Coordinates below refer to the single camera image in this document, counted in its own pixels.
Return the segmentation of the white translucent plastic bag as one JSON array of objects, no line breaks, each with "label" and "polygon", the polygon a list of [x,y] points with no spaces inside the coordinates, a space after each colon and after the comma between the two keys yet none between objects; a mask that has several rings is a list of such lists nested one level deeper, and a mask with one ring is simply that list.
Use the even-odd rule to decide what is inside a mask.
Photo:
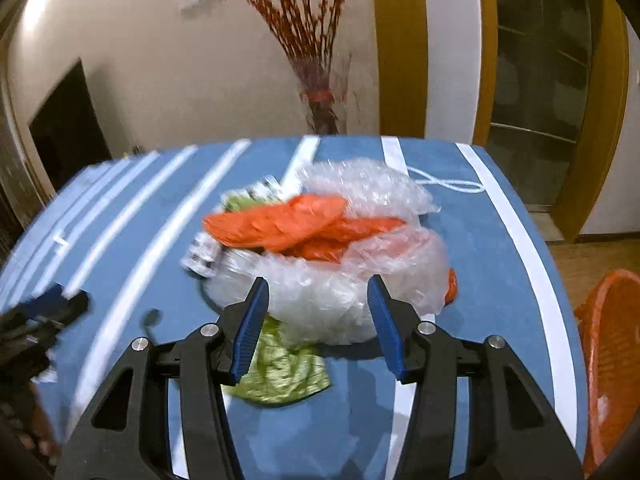
[{"label": "white translucent plastic bag", "polygon": [[424,318],[442,312],[449,269],[445,242],[435,231],[402,226],[350,244],[339,263],[229,249],[204,292],[223,309],[243,300],[255,278],[264,278],[268,314],[279,322],[286,346],[346,346],[375,337],[367,303],[372,275],[381,275],[390,296]]}]

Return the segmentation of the small orange plastic bag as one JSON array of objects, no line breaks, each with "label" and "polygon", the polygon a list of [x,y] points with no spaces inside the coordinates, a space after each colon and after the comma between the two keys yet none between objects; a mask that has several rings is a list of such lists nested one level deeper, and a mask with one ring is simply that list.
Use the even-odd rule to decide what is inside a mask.
[{"label": "small orange plastic bag", "polygon": [[338,263],[349,245],[405,224],[393,217],[350,218],[341,196],[303,194],[286,203],[210,214],[205,231],[229,248],[262,249]]}]

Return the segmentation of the blue white striped tablecloth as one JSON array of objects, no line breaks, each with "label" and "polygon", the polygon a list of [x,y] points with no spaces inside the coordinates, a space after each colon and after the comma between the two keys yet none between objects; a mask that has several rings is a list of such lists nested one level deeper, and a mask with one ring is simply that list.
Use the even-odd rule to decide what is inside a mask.
[{"label": "blue white striped tablecloth", "polygon": [[[263,177],[294,190],[301,166],[379,159],[433,194],[425,218],[444,239],[457,273],[456,301],[436,322],[454,336],[506,338],[556,409],[570,440],[587,440],[582,348],[562,280],[535,223],[488,154],[461,143],[390,136],[329,136],[218,143],[104,162],[81,171],[40,214],[1,274],[1,303],[52,283],[88,292],[87,315],[61,334],[53,370],[38,390],[54,435],[73,423],[88,356],[111,367],[140,335],[150,309],[160,341],[214,318],[181,269],[202,220],[222,193]],[[326,349],[331,385],[284,408],[232,399],[227,408],[250,479],[387,479],[398,462],[413,388],[399,385],[377,344]]]}]

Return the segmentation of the wooden framed glass door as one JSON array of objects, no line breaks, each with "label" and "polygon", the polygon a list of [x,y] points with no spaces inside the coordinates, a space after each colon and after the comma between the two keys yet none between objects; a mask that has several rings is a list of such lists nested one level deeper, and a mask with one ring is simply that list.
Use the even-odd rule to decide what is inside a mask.
[{"label": "wooden framed glass door", "polygon": [[474,139],[531,212],[574,242],[602,191],[627,104],[629,44],[616,0],[480,0],[482,96]]}]

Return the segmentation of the orange plastic trash basket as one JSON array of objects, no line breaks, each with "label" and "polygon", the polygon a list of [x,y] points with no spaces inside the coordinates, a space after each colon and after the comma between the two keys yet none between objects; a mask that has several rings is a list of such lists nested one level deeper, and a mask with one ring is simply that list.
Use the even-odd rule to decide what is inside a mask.
[{"label": "orange plastic trash basket", "polygon": [[613,455],[639,409],[639,277],[605,275],[575,310],[588,384],[584,471]]}]

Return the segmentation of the clear bubble plastic bag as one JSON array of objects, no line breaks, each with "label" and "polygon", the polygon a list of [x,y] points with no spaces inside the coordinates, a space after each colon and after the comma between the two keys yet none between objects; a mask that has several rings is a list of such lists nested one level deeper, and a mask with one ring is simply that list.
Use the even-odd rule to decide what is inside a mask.
[{"label": "clear bubble plastic bag", "polygon": [[308,165],[298,174],[308,193],[343,197],[350,218],[393,217],[418,224],[424,214],[440,211],[422,185],[378,160],[326,160]]}]

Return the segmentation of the green plastic bag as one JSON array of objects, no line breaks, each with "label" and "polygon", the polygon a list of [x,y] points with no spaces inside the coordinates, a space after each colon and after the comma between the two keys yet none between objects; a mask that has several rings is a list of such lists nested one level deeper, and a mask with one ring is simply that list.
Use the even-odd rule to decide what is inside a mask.
[{"label": "green plastic bag", "polygon": [[248,372],[224,393],[265,406],[283,406],[306,400],[331,387],[326,362],[314,344],[288,348],[280,323],[267,315],[262,324]]}]

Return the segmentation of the black television screen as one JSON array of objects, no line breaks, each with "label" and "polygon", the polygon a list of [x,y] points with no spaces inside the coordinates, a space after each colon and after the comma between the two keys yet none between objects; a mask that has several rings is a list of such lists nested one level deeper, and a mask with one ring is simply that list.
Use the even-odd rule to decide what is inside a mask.
[{"label": "black television screen", "polygon": [[81,169],[111,159],[80,58],[42,102],[29,131],[55,191]]}]

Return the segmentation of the glass vase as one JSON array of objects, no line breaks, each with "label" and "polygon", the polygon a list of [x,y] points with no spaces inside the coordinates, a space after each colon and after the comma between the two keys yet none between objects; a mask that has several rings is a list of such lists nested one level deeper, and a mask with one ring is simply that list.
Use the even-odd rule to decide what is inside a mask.
[{"label": "glass vase", "polygon": [[348,77],[352,52],[339,55],[330,67],[315,58],[299,58],[292,67],[299,82],[299,96],[306,106],[306,123],[317,136],[347,133]]}]

